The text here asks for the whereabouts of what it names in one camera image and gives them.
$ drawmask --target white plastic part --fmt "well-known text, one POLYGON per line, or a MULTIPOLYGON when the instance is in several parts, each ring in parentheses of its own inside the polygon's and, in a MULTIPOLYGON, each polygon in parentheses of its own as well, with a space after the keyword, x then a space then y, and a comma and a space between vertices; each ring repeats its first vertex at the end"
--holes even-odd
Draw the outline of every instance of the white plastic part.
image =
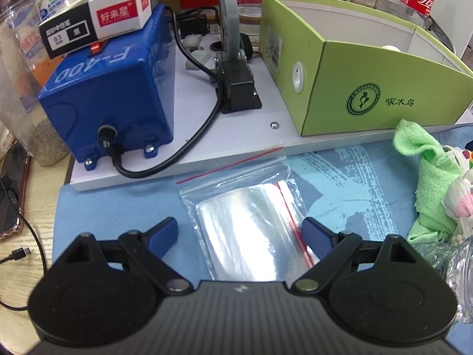
POLYGON ((184 46, 184 48, 197 48, 201 41, 201 34, 190 34, 186 36, 184 40, 182 40, 182 45, 184 46))
POLYGON ((384 47, 381 47, 382 49, 388 49, 390 51, 396 51, 400 52, 401 50, 398 47, 395 47, 394 45, 385 45, 384 47))
MULTIPOLYGON (((197 51, 194 51, 191 53, 191 56, 199 61, 201 64, 205 64, 207 61, 210 59, 210 52, 209 51, 204 51, 203 49, 198 49, 197 51)), ((198 70, 193 63, 191 63, 188 59, 185 60, 185 68, 187 70, 198 70)))
POLYGON ((304 70, 299 61, 296 61, 294 68, 292 68, 292 84, 297 93, 302 92, 302 88, 304 87, 304 70))

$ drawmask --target blue machine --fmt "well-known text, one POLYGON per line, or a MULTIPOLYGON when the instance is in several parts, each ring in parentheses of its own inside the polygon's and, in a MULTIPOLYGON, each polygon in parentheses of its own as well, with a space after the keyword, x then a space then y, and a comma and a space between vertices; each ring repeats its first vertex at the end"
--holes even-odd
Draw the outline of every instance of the blue machine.
POLYGON ((105 156, 98 130, 111 126, 125 151, 154 157, 174 126, 176 47, 164 5, 142 30, 110 39, 102 52, 69 54, 50 77, 39 102, 56 131, 87 170, 105 156))

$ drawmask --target smartphone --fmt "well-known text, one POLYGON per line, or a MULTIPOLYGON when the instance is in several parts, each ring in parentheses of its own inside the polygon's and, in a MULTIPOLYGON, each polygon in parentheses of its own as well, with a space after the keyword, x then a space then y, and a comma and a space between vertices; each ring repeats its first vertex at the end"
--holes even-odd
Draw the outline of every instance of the smartphone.
MULTIPOLYGON (((21 214, 23 214, 28 167, 28 153, 20 144, 15 143, 5 155, 0 178, 7 189, 8 196, 21 214)), ((21 232, 22 228, 23 222, 0 186, 0 240, 21 232)))

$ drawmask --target wooden table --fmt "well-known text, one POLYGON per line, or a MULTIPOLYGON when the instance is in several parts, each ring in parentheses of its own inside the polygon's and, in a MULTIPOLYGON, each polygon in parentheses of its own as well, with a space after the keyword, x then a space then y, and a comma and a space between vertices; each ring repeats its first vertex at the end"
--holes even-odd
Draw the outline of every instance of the wooden table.
MULTIPOLYGON (((51 266, 56 203, 68 164, 68 157, 48 168, 40 167, 34 159, 30 162, 25 217, 43 243, 48 267, 51 266)), ((43 276, 41 258, 26 227, 21 234, 0 242, 0 258, 8 256, 14 249, 27 246, 33 251, 30 256, 0 265, 0 300, 17 307, 27 304, 30 292, 43 276)), ((27 312, 12 312, 0 306, 0 327, 0 343, 15 355, 26 353, 38 341, 27 312)))

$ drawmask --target white base board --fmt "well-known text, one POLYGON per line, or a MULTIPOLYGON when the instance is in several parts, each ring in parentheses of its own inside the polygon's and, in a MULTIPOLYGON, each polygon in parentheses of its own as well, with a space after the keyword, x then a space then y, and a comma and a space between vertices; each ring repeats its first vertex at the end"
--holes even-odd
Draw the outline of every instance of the white base board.
MULTIPOLYGON (((218 35, 207 35, 201 45, 209 49, 210 44, 218 39, 218 35)), ((176 50, 174 140, 159 147, 158 155, 152 159, 145 159, 142 150, 126 152, 122 156, 122 164, 126 169, 141 171, 168 159, 198 130, 214 107, 215 87, 209 83, 208 77, 203 72, 186 70, 184 64, 184 55, 176 50)), ((249 154, 279 146, 284 147, 286 155, 296 155, 388 140, 393 137, 393 130, 299 136, 263 59, 256 55, 249 64, 255 76, 255 88, 263 107, 259 110, 220 114, 207 134, 181 161, 143 180, 231 164, 249 154), (272 129, 270 126, 272 122, 277 122, 279 128, 272 129)), ((213 58, 206 66, 213 68, 213 58)), ((465 111, 455 125, 426 127, 426 130, 432 133, 464 125, 473 125, 473 115, 469 111, 465 111)), ((70 184, 78 191, 133 181, 136 180, 121 176, 112 166, 109 157, 101 158, 92 171, 86 171, 83 163, 75 162, 70 178, 70 184)))

